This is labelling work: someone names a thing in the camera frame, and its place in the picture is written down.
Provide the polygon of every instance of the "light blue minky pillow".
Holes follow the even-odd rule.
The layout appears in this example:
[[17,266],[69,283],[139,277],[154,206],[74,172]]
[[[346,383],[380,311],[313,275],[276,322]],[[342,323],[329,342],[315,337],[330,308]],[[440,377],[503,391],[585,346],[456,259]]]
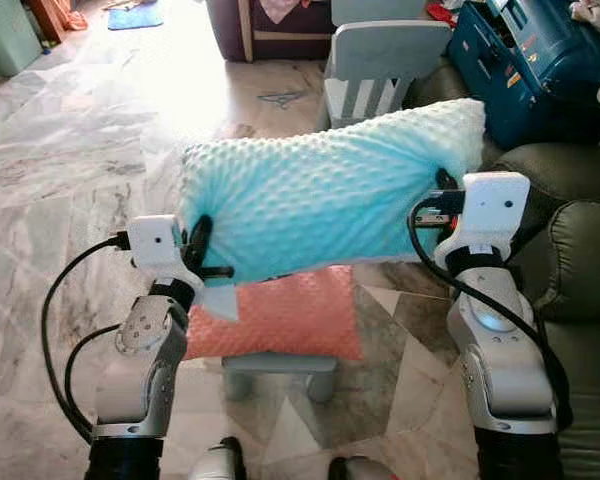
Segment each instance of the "light blue minky pillow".
[[[197,145],[184,158],[181,218],[213,219],[206,266],[243,283],[362,259],[413,258],[411,207],[445,168],[460,181],[480,164],[484,111],[470,99],[284,139]],[[425,230],[428,251],[435,230]]]

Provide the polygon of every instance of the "black cable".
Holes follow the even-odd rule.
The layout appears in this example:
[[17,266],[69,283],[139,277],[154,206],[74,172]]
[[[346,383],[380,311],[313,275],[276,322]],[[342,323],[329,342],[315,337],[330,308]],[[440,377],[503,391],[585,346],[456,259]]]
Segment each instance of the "black cable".
[[413,244],[413,248],[422,260],[422,263],[433,272],[438,278],[444,280],[451,286],[455,287],[461,292],[472,296],[476,300],[481,301],[488,307],[498,312],[503,317],[511,321],[516,327],[522,330],[540,350],[542,360],[544,361],[545,370],[549,383],[553,387],[556,393],[557,405],[556,405],[556,419],[558,422],[558,430],[564,430],[573,423],[573,412],[571,410],[571,404],[569,401],[569,379],[564,371],[564,367],[560,363],[560,360],[549,346],[548,342],[543,341],[542,336],[538,334],[531,326],[529,326],[522,318],[516,315],[514,312],[509,310],[507,307],[497,302],[493,298],[485,295],[479,290],[467,285],[466,283],[453,278],[445,270],[438,267],[433,262],[427,253],[422,248],[418,235],[416,233],[416,216],[417,213],[425,207],[435,206],[435,200],[430,199],[423,200],[411,209],[409,218],[407,221],[407,228],[409,230],[409,238]]
[[53,361],[51,359],[51,353],[49,352],[49,335],[47,332],[47,323],[49,317],[49,305],[51,304],[51,300],[53,299],[53,295],[56,293],[56,290],[60,286],[60,283],[64,278],[73,270],[76,265],[78,265],[82,260],[87,258],[94,252],[101,250],[105,247],[113,247],[120,244],[119,237],[112,237],[108,240],[100,242],[93,247],[85,250],[76,258],[74,258],[65,268],[62,270],[60,275],[55,279],[51,288],[47,292],[47,296],[44,299],[44,304],[42,305],[42,313],[40,317],[40,339],[42,341],[42,353],[44,355],[44,364],[47,369],[47,374],[49,375],[49,382],[51,383],[51,389],[53,390],[53,394],[62,409],[62,413],[64,413],[65,417],[69,420],[73,428],[76,429],[78,434],[87,442],[91,443],[91,430],[87,428],[81,420],[75,415],[72,411],[71,407],[67,403],[67,400],[62,395],[62,390],[60,389],[60,385],[58,384],[58,379],[56,377],[56,372],[53,369]]
[[91,332],[89,335],[87,335],[82,340],[80,340],[78,342],[78,344],[75,347],[73,347],[73,350],[71,351],[71,355],[69,355],[69,359],[67,360],[67,365],[64,370],[64,394],[65,394],[65,397],[67,398],[67,404],[69,405],[69,408],[71,409],[71,412],[74,414],[76,419],[82,425],[84,425],[86,428],[88,428],[89,431],[91,431],[91,429],[93,428],[93,425],[87,419],[87,417],[85,417],[84,414],[80,411],[80,408],[78,407],[78,405],[75,402],[75,399],[73,398],[73,391],[71,388],[71,374],[73,372],[73,364],[76,360],[76,357],[78,356],[78,353],[80,353],[80,350],[82,350],[82,348],[87,343],[89,343],[91,340],[94,340],[95,338],[99,337],[100,335],[104,335],[105,333],[111,332],[113,330],[117,330],[119,326],[120,326],[120,324],[118,323],[116,325],[110,325],[108,327],[101,328],[100,330]]

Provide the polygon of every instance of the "blue floor mat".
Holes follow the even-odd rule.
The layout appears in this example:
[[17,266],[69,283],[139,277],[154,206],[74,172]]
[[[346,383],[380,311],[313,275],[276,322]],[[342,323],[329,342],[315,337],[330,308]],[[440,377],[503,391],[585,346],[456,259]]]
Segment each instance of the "blue floor mat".
[[160,2],[138,5],[129,11],[109,10],[109,30],[157,27],[164,23]]

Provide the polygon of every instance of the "red object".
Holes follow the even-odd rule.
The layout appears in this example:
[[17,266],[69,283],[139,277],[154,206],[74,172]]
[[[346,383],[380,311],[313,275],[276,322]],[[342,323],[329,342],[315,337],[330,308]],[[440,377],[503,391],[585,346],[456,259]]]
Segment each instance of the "red object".
[[191,309],[185,360],[266,351],[362,359],[351,267],[240,286],[237,295],[237,323]]
[[448,23],[451,26],[451,28],[456,28],[457,24],[453,20],[453,13],[444,8],[441,4],[432,3],[430,5],[427,5],[427,12],[434,19]]

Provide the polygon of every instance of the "blue toolbox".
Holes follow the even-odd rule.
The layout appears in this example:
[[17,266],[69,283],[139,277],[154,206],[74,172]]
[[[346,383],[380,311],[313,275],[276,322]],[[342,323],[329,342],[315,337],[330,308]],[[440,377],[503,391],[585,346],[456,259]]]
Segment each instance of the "blue toolbox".
[[570,0],[465,2],[449,56],[502,148],[600,140],[600,33]]

